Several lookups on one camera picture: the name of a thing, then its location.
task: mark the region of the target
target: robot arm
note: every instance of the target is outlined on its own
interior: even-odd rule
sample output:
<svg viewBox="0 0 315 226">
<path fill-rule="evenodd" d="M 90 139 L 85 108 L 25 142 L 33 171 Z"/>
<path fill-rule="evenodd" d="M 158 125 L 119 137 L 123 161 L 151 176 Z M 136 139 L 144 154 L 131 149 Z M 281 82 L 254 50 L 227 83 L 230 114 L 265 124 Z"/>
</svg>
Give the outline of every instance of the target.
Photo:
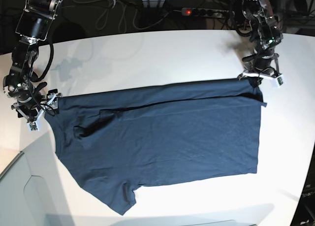
<svg viewBox="0 0 315 226">
<path fill-rule="evenodd" d="M 4 92 L 8 97 L 16 99 L 11 108 L 16 109 L 19 118 L 27 119 L 30 130 L 38 130 L 38 118 L 43 112 L 55 115 L 58 108 L 57 98 L 60 95 L 57 91 L 50 92 L 45 98 L 40 90 L 47 86 L 47 83 L 42 82 L 37 87 L 32 84 L 42 81 L 49 70 L 54 54 L 52 43 L 50 43 L 50 59 L 43 74 L 38 77 L 32 69 L 38 58 L 38 41 L 46 40 L 61 2 L 62 0 L 26 0 L 16 28 L 16 33 L 21 39 L 12 52 L 10 72 L 3 79 Z"/>
<path fill-rule="evenodd" d="M 279 87 L 284 83 L 284 79 L 279 71 L 279 55 L 275 53 L 275 47 L 281 43 L 283 34 L 270 2 L 269 0 L 243 0 L 242 6 L 243 15 L 249 20 L 252 31 L 240 32 L 234 22 L 233 15 L 231 15 L 231 20 L 240 36 L 250 37 L 250 42 L 254 43 L 254 52 L 242 59 L 245 71 L 239 76 L 239 79 L 254 77 L 255 86 L 259 86 L 262 79 L 268 79 L 273 82 L 275 87 Z M 271 67 L 273 60 L 276 69 Z"/>
</svg>

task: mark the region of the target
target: table surface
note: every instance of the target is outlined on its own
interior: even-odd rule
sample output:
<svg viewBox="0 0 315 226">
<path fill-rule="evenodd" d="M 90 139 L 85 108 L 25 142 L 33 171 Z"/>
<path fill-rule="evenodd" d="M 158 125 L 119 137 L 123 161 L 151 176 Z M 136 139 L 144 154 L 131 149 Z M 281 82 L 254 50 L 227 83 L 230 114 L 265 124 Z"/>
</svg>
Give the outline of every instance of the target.
<svg viewBox="0 0 315 226">
<path fill-rule="evenodd" d="M 64 96 L 72 96 L 236 78 L 243 70 L 240 59 L 249 54 L 250 47 L 235 32 L 214 30 L 69 41 L 55 44 L 46 81 L 48 89 L 58 88 Z M 268 105 L 262 108 L 257 174 L 141 187 L 135 192 L 136 205 L 122 217 L 77 186 L 53 153 L 54 136 L 46 121 L 42 119 L 40 132 L 30 133 L 25 120 L 17 119 L 10 110 L 14 100 L 4 94 L 0 95 L 0 147 L 25 149 L 32 174 L 47 182 L 55 213 L 64 215 L 64 220 L 71 218 L 73 225 L 87 225 L 92 220 L 94 225 L 123 225 L 120 222 L 126 219 L 155 217 L 150 225 L 236 220 L 247 225 L 288 226 L 315 141 L 315 38 L 285 34 L 276 52 L 285 84 L 276 89 L 264 80 L 260 87 Z M 48 57 L 49 47 L 41 47 L 34 65 L 38 73 Z M 2 79 L 9 72 L 11 56 L 0 56 L 0 65 Z"/>
</svg>

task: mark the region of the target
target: white table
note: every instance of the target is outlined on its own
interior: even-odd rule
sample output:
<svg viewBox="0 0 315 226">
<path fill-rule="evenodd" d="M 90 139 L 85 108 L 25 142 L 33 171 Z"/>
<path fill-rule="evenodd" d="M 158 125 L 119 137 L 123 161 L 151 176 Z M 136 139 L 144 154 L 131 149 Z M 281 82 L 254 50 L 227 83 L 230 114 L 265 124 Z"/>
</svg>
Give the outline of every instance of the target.
<svg viewBox="0 0 315 226">
<path fill-rule="evenodd" d="M 248 53 L 245 42 L 229 31 L 147 32 L 64 42 L 55 44 L 46 81 L 48 89 L 72 96 L 236 78 L 243 70 L 240 58 Z M 268 105 L 262 108 L 257 174 L 142 187 L 136 191 L 136 205 L 122 217 L 77 186 L 53 153 L 54 136 L 45 120 L 41 132 L 29 133 L 25 120 L 10 110 L 13 99 L 4 94 L 0 147 L 29 146 L 25 152 L 31 172 L 45 178 L 56 206 L 51 214 L 63 215 L 70 226 L 180 226 L 217 220 L 288 226 L 315 141 L 315 38 L 286 34 L 276 52 L 286 84 L 280 89 L 269 81 L 261 85 Z M 48 55 L 48 46 L 41 47 L 35 68 L 43 70 Z M 2 79 L 10 69 L 10 55 L 0 56 L 0 65 Z"/>
</svg>

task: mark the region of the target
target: power strip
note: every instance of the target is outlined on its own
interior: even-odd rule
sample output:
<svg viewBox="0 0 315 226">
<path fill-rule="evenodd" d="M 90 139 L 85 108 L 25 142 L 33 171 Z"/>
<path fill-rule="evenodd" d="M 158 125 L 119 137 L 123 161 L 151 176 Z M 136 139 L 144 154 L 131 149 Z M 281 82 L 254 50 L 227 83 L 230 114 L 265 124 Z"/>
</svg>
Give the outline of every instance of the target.
<svg viewBox="0 0 315 226">
<path fill-rule="evenodd" d="M 206 17 L 206 18 L 226 18 L 228 10 L 211 8 L 182 8 L 183 16 Z"/>
</svg>

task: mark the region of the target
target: t-shirt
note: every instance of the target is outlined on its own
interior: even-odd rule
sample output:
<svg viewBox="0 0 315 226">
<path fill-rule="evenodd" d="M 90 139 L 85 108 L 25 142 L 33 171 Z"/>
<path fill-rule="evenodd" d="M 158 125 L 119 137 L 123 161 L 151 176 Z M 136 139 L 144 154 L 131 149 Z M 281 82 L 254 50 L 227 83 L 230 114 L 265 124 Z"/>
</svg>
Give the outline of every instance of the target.
<svg viewBox="0 0 315 226">
<path fill-rule="evenodd" d="M 79 186 L 122 215 L 141 186 L 256 173 L 262 106 L 248 80 L 206 81 L 63 97 L 45 119 Z"/>
</svg>

